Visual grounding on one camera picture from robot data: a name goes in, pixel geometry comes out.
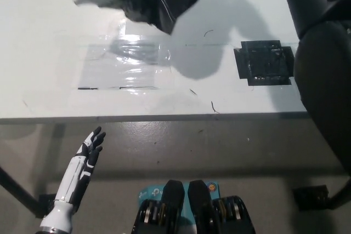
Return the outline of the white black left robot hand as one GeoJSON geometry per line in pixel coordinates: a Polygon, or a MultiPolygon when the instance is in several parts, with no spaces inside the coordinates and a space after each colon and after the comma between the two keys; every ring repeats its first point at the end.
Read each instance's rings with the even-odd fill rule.
{"type": "Polygon", "coordinates": [[[67,166],[55,196],[56,201],[72,204],[74,211],[78,211],[103,149],[101,144],[105,135],[106,133],[101,131],[101,127],[97,127],[83,141],[67,166]]]}

